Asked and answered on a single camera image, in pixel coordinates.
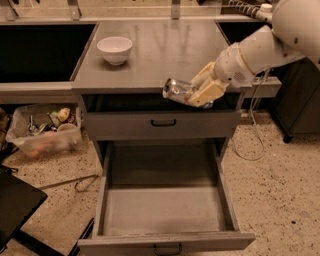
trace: metal bracket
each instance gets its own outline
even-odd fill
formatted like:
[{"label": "metal bracket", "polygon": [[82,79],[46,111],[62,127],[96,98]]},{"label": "metal bracket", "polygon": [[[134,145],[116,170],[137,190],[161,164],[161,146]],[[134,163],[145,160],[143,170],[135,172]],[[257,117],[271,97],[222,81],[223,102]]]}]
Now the metal bracket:
[{"label": "metal bracket", "polygon": [[82,16],[82,14],[79,8],[78,0],[68,0],[68,5],[70,9],[71,19],[80,20],[80,17]]},{"label": "metal bracket", "polygon": [[172,0],[171,18],[173,20],[178,20],[180,18],[180,0]]},{"label": "metal bracket", "polygon": [[18,14],[9,0],[0,0],[0,6],[7,21],[14,21],[18,18]]}]

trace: gray countertop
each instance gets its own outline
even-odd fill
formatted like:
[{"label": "gray countertop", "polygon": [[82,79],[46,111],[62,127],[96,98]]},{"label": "gray countertop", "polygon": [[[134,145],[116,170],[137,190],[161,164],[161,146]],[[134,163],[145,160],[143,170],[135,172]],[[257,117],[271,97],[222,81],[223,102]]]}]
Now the gray countertop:
[{"label": "gray countertop", "polygon": [[[124,36],[133,42],[121,66],[107,63],[97,49],[99,40]],[[227,47],[213,18],[132,19],[101,21],[72,82],[78,91],[154,90],[166,80],[191,80]]]}]

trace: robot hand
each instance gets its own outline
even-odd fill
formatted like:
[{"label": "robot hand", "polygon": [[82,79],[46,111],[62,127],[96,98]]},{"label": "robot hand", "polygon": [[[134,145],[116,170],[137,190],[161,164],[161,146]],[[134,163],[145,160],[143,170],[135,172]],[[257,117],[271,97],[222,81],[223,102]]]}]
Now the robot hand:
[{"label": "robot hand", "polygon": [[187,104],[200,107],[222,97],[229,83],[221,81],[214,70],[215,62],[209,62],[192,80],[196,91],[190,96]]}]

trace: white cable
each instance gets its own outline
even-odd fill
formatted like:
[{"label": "white cable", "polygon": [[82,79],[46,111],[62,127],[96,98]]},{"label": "white cable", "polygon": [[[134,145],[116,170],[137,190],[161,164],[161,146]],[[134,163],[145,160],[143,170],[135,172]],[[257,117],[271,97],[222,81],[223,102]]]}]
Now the white cable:
[{"label": "white cable", "polygon": [[265,155],[265,146],[264,146],[264,143],[261,139],[261,136],[260,136],[260,133],[259,133],[259,130],[257,128],[257,123],[256,123],[256,120],[254,118],[254,115],[253,115],[253,110],[254,108],[256,107],[257,105],[257,102],[258,102],[258,98],[255,98],[256,94],[257,94],[257,91],[258,89],[260,88],[260,86],[262,85],[263,82],[265,82],[269,76],[269,72],[270,72],[270,69],[268,69],[263,77],[260,79],[260,83],[257,85],[257,87],[255,88],[253,94],[252,94],[252,98],[251,98],[251,102],[250,102],[250,108],[249,108],[249,120],[252,122],[252,125],[253,127],[255,128],[255,131],[257,133],[257,137],[258,137],[258,140],[260,141],[261,143],[261,146],[262,146],[262,153],[256,157],[253,157],[253,158],[248,158],[248,157],[245,157],[244,155],[240,154],[240,152],[238,151],[238,148],[237,148],[237,145],[236,145],[236,142],[234,141],[234,136],[231,138],[231,141],[233,142],[233,146],[234,146],[234,151],[235,153],[241,157],[242,159],[244,160],[247,160],[247,161],[257,161],[259,159],[261,159],[264,155]]}]

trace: white bowl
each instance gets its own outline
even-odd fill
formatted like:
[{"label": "white bowl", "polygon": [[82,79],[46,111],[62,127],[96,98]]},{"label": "white bowl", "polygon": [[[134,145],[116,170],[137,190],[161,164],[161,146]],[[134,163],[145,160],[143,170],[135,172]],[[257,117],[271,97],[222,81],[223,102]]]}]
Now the white bowl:
[{"label": "white bowl", "polygon": [[97,44],[103,58],[112,65],[123,64],[130,56],[132,42],[125,37],[107,37]]}]

